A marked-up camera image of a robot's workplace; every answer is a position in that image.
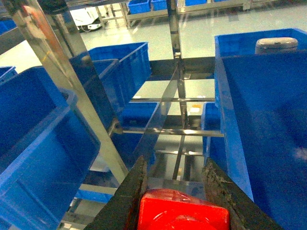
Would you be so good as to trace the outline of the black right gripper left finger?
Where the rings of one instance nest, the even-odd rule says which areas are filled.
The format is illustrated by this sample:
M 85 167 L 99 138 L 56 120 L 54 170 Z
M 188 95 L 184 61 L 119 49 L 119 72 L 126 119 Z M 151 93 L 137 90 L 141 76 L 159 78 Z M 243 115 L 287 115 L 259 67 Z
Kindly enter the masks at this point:
M 147 162 L 140 156 L 115 194 L 86 230 L 136 230 L 142 196 L 147 189 Z

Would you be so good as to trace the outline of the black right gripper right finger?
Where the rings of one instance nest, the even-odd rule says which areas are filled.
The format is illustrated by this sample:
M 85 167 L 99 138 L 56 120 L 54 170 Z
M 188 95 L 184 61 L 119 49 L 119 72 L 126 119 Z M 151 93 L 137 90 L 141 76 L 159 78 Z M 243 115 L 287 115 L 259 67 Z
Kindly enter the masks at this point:
M 232 230 L 282 230 L 238 185 L 208 157 L 202 169 L 206 199 L 226 208 Z

